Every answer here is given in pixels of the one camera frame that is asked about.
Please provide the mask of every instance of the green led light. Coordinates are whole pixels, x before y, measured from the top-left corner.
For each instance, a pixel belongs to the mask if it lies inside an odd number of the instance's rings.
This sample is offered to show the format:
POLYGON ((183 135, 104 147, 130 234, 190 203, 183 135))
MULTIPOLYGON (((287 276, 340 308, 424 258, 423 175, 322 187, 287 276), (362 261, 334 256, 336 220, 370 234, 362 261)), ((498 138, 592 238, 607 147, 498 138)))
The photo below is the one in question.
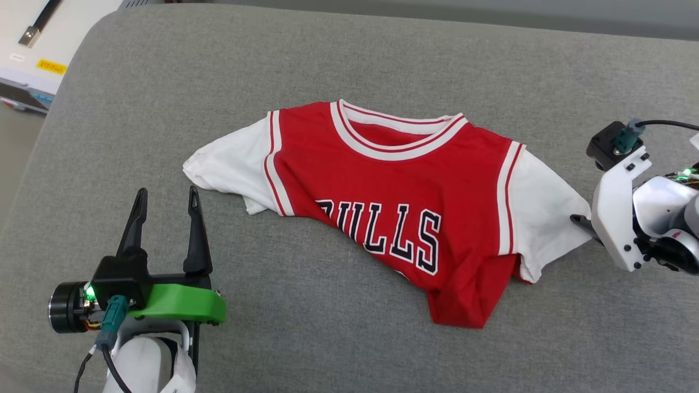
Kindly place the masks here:
POLYGON ((94 296, 94 289, 92 288, 91 285, 89 287, 87 287, 87 289, 85 290, 85 298, 87 300, 95 300, 96 299, 96 296, 94 296))

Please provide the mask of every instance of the cable connector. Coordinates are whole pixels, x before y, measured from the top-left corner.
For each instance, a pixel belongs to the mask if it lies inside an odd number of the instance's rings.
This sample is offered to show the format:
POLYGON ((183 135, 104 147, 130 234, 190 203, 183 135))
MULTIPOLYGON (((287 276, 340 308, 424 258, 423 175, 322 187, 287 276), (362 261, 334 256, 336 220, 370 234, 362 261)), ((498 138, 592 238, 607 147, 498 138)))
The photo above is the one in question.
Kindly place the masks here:
POLYGON ((614 148, 619 152, 614 152, 618 155, 624 155, 633 149, 633 146, 638 141, 638 137, 646 130, 646 126, 636 127, 636 123, 640 119, 631 119, 631 121, 621 130, 621 133, 614 139, 614 148))
POLYGON ((107 310, 100 323, 101 331, 94 341, 97 348, 102 348, 102 345, 107 345, 109 350, 114 348, 117 342, 117 333, 126 319, 127 313, 129 313, 129 300, 126 296, 115 295, 109 299, 107 310))

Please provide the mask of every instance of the red stripe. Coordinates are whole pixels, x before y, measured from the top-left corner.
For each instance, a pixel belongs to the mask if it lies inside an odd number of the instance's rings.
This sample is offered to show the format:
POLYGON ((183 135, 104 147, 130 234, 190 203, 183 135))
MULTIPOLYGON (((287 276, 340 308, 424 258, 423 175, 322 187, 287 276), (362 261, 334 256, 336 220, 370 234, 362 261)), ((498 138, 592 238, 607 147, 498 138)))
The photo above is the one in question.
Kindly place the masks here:
POLYGON ((458 123, 461 119, 463 119, 463 115, 459 116, 459 117, 456 118, 447 128, 443 129, 439 134, 437 134, 437 135, 435 135, 435 134, 430 135, 431 138, 429 138, 429 141, 424 141, 423 143, 420 143, 419 145, 411 146, 411 147, 409 147, 409 148, 390 150, 390 149, 382 149, 382 148, 375 148, 375 147, 373 147, 373 146, 369 146, 369 145, 367 145, 366 143, 364 143, 364 141, 362 141, 361 139, 357 138, 356 135, 354 135, 354 133, 353 133, 352 131, 350 131, 350 128, 347 126, 347 123, 346 123, 346 121, 345 121, 345 116, 343 115, 343 112, 342 112, 342 110, 340 109, 340 103, 338 102, 337 105, 338 105, 338 112, 340 113, 340 120, 342 120, 343 126, 344 126, 345 129, 347 130, 347 133, 348 133, 350 136, 352 136, 352 138, 353 138, 355 141, 361 143, 362 145, 364 145, 364 146, 366 146, 367 148, 370 148, 370 149, 372 149, 372 150, 376 150, 376 151, 379 151, 379 152, 387 152, 387 153, 392 153, 392 152, 395 152, 395 153, 407 152, 407 151, 414 150, 414 149, 417 149, 417 148, 421 148, 422 146, 428 145, 428 144, 431 143, 432 141, 435 141, 436 139, 438 139, 440 136, 446 134, 446 133, 454 126, 454 124, 458 123))
POLYGON ((272 192, 274 193, 274 198, 277 200, 277 206, 279 206, 279 211, 282 212, 283 215, 287 215, 286 212, 284 212, 284 208, 282 207, 282 202, 279 199, 279 195, 277 194, 277 189, 274 187, 272 177, 269 176, 269 169, 267 169, 267 166, 270 164, 270 161, 272 161, 272 165, 274 165, 272 158, 272 153, 274 153, 274 112, 270 112, 269 114, 269 139, 271 141, 272 147, 269 150, 267 158, 265 159, 266 165, 264 166, 264 172, 267 175, 267 181, 272 186, 272 192))
POLYGON ((517 152, 514 154, 512 165, 510 165, 510 171, 507 172, 507 181, 505 182, 505 205, 507 206, 507 221, 510 224, 510 251, 507 252, 508 254, 512 254, 514 250, 514 229, 512 228, 512 213, 510 212, 510 178, 512 177, 512 170, 514 169, 514 164, 517 162, 520 150, 522 150, 521 144, 517 147, 517 152))
POLYGON ((353 111, 355 111, 355 112, 363 113, 364 115, 380 117, 380 118, 382 118, 382 119, 388 119, 388 120, 393 120, 393 121, 396 121, 396 122, 407 123, 407 124, 439 124, 439 123, 443 123, 443 122, 446 122, 446 121, 447 121, 447 119, 439 119, 439 120, 405 120, 405 119, 401 119, 401 118, 399 118, 399 117, 394 117, 394 116, 389 116, 389 115, 380 115, 380 114, 378 114, 378 113, 367 112, 367 111, 365 111, 365 110, 361 110, 361 109, 358 109, 358 108, 353 108, 353 107, 351 107, 351 106, 348 106, 347 104, 345 104, 345 108, 350 109, 350 110, 353 110, 353 111))

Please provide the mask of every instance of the gray wall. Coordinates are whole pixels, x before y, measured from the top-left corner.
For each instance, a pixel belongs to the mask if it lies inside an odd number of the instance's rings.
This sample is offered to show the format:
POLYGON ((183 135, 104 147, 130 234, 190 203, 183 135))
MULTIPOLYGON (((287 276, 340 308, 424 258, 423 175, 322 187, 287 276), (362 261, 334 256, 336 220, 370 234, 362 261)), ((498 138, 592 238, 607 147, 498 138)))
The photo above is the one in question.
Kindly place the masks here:
POLYGON ((215 0, 699 41, 699 0, 215 0))

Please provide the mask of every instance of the t-shirt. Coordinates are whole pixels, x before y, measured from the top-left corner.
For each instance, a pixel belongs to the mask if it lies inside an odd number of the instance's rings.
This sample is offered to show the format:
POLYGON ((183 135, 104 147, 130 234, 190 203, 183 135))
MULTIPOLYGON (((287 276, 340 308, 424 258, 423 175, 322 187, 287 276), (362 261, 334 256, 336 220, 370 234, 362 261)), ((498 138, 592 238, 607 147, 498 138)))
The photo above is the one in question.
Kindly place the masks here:
POLYGON ((459 113, 407 119, 317 102, 274 110, 197 150, 201 188, 338 228, 426 294, 435 323, 483 327, 511 276, 590 239, 587 202, 525 145, 459 113))

